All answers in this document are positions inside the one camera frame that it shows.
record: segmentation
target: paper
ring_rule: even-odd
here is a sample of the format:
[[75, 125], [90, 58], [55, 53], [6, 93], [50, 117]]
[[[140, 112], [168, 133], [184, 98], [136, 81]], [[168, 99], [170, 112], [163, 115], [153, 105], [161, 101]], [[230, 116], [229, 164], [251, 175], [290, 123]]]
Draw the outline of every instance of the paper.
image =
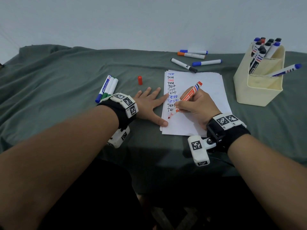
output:
[[212, 100], [222, 113], [230, 112], [223, 78], [218, 73], [190, 73], [169, 70], [164, 75], [164, 94], [169, 93], [163, 104], [162, 118], [169, 122], [167, 127], [160, 127], [162, 134], [166, 135], [200, 135], [207, 136], [191, 113], [178, 112], [168, 119], [169, 111], [175, 108], [175, 102], [181, 95], [198, 81], [202, 82], [201, 89], [209, 93]]

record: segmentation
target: person's left arm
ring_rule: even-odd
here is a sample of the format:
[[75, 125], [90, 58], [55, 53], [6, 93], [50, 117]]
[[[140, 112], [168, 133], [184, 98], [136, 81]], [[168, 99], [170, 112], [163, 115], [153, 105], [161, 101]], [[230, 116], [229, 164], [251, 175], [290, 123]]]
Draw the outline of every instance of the person's left arm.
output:
[[[135, 96], [138, 117], [165, 123], [153, 108], [150, 88]], [[115, 112], [103, 105], [66, 120], [0, 154], [0, 225], [4, 229], [36, 229], [42, 218], [81, 175], [118, 129]]]

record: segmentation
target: cream plastic pen holder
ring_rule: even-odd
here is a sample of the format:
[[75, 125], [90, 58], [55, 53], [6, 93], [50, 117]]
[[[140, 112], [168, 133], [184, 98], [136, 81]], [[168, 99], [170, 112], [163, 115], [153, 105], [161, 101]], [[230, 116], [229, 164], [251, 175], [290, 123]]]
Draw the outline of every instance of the cream plastic pen holder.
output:
[[250, 45], [233, 77], [237, 102], [266, 106], [282, 92], [283, 75], [278, 77], [265, 77], [263, 75], [284, 67], [285, 48], [281, 45], [272, 58], [263, 58], [252, 75], [248, 74], [252, 60], [251, 50], [252, 46]]

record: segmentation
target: white wall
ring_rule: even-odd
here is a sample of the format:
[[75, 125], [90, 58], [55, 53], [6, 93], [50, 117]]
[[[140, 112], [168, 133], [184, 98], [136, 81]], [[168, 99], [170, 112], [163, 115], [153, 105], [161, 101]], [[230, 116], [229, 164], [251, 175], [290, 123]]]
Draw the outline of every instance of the white wall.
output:
[[307, 52], [307, 0], [0, 0], [0, 61], [31, 44], [243, 53], [255, 37]]

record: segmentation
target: forearm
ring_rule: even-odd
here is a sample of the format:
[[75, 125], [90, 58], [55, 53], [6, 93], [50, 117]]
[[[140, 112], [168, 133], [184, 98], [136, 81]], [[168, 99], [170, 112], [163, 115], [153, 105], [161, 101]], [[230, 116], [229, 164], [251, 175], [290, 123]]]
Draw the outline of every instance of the forearm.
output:
[[0, 155], [0, 224], [41, 215], [61, 197], [118, 128], [106, 106], [57, 124]]
[[250, 135], [237, 139], [228, 155], [267, 213], [282, 229], [307, 227], [307, 169]]

